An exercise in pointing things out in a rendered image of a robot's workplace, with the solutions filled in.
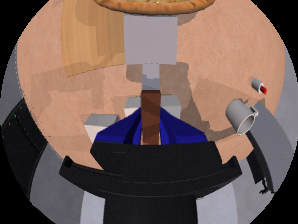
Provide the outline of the light wooden cutting board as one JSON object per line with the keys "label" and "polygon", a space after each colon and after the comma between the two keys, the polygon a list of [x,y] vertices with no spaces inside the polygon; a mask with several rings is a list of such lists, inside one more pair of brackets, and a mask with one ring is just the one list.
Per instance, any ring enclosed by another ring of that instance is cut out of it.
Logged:
{"label": "light wooden cutting board", "polygon": [[125,64],[124,13],[94,0],[64,0],[61,51],[66,78]]}

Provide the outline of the round cheese pizza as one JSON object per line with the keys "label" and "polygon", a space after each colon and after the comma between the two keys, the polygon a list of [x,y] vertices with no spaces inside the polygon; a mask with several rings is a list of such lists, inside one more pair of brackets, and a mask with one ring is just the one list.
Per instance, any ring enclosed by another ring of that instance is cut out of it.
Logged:
{"label": "round cheese pizza", "polygon": [[94,0],[112,11],[141,15],[179,15],[201,11],[215,0]]}

